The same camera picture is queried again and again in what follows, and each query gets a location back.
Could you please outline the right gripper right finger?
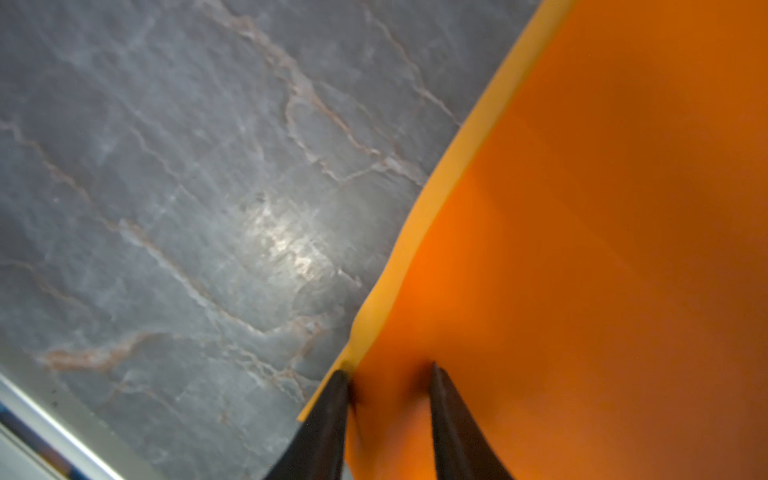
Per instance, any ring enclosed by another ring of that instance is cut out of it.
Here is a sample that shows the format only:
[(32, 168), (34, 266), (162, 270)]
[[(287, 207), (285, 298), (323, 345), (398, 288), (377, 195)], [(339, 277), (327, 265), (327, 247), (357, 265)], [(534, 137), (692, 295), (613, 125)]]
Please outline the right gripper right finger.
[(513, 480), (495, 454), (448, 373), (432, 364), (429, 400), (439, 480)]

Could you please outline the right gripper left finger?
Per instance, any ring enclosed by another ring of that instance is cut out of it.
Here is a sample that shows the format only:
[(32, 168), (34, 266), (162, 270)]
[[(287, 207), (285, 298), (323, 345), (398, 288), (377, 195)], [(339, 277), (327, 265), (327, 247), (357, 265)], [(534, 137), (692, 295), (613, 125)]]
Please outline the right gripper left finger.
[(266, 480), (341, 478), (344, 465), (349, 375), (332, 373), (293, 440)]

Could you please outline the orange wrapping paper sheet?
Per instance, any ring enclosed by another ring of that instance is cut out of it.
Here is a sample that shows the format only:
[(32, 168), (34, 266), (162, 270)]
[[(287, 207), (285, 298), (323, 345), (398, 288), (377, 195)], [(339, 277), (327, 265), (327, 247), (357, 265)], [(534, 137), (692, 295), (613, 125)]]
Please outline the orange wrapping paper sheet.
[(357, 479), (432, 479), (429, 369), (519, 479), (767, 475), (767, 5), (545, 1), (336, 361)]

